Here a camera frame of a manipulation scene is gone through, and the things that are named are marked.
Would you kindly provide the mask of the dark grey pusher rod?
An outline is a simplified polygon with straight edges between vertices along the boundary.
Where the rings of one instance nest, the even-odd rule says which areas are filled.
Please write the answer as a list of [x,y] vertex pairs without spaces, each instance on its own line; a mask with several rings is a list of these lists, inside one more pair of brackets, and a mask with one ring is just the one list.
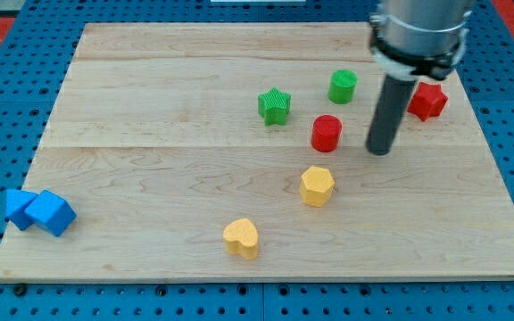
[[391,151],[416,83],[385,76],[365,141],[370,153],[382,156]]

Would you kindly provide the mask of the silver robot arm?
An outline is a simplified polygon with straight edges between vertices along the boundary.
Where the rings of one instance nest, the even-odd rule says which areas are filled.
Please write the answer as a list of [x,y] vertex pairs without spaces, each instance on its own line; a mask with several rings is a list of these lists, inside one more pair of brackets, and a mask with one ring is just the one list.
[[466,50],[474,0],[385,0],[369,16],[372,56],[385,71],[366,149],[378,156],[393,146],[419,78],[442,81]]

